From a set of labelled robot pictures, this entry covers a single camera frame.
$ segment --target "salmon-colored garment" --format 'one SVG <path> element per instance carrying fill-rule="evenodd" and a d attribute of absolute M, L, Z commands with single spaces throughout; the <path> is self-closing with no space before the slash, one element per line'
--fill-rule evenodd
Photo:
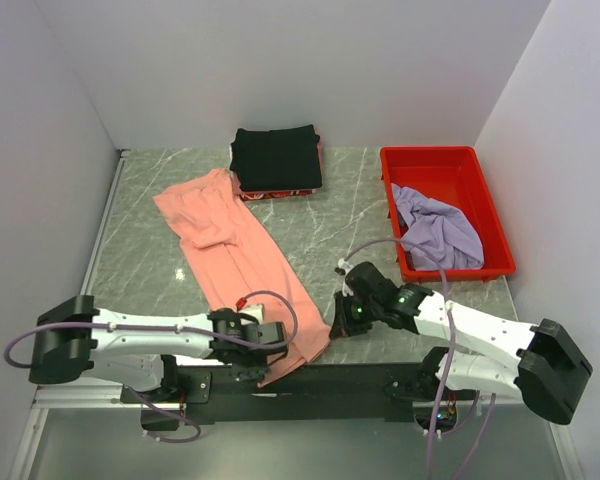
<path fill-rule="evenodd" d="M 273 290 L 291 302 L 298 334 L 289 355 L 276 362 L 264 383 L 314 360 L 329 343 L 329 327 L 289 262 L 264 227 L 232 191 L 229 172 L 218 168 L 201 178 L 172 185 L 154 197 L 211 308 L 233 307 L 255 290 Z M 265 322 L 293 322 L 287 308 L 269 295 L 250 302 L 265 305 Z"/>

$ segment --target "gray wall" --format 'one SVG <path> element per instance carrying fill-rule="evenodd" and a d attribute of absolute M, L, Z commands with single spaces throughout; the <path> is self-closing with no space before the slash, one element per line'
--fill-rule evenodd
<path fill-rule="evenodd" d="M 600 0 L 552 2 L 477 148 L 520 317 L 562 322 L 593 364 L 571 431 L 600 479 Z"/>
<path fill-rule="evenodd" d="M 74 295 L 115 150 L 31 0 L 0 0 L 0 479 L 34 393 L 2 349 Z M 26 360 L 28 348 L 18 350 Z"/>
<path fill-rule="evenodd" d="M 549 0 L 37 0 L 118 147 L 473 144 Z"/>

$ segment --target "gray marble surface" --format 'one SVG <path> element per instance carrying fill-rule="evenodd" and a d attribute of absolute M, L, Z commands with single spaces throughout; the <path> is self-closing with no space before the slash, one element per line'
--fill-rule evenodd
<path fill-rule="evenodd" d="M 342 279 L 339 258 L 366 240 L 389 237 L 387 199 L 380 180 L 379 149 L 325 149 L 324 187 L 307 197 L 247 202 L 288 258 L 309 294 L 331 323 L 333 292 Z M 104 232 L 90 292 L 102 308 L 138 315 L 187 315 L 208 310 L 171 231 L 152 197 L 166 187 L 229 165 L 227 149 L 133 150 L 128 152 Z M 360 252 L 396 283 L 401 281 L 393 244 Z M 430 284 L 436 290 L 439 284 Z M 452 298 L 515 320 L 504 278 L 453 283 Z M 444 342 L 374 326 L 370 335 L 331 343 L 319 363 L 420 361 Z"/>

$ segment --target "stack of folded clothes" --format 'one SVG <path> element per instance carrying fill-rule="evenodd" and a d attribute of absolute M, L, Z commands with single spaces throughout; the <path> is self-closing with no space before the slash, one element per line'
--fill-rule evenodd
<path fill-rule="evenodd" d="M 313 125 L 253 132 L 231 144 L 233 190 L 243 200 L 307 195 L 322 186 L 322 146 Z"/>

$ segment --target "red plastic container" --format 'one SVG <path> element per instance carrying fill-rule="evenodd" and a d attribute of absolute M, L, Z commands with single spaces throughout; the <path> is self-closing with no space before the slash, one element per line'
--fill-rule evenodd
<path fill-rule="evenodd" d="M 398 221 L 391 184 L 411 187 L 427 197 L 458 207 L 476 229 L 484 249 L 480 270 L 447 270 L 449 280 L 487 282 L 516 271 L 507 238 L 476 152 L 471 147 L 385 147 L 380 151 L 382 178 L 389 201 L 389 217 L 396 237 L 406 227 Z M 408 282 L 440 280 L 438 271 L 415 270 L 407 263 L 403 247 L 396 243 L 402 278 Z"/>

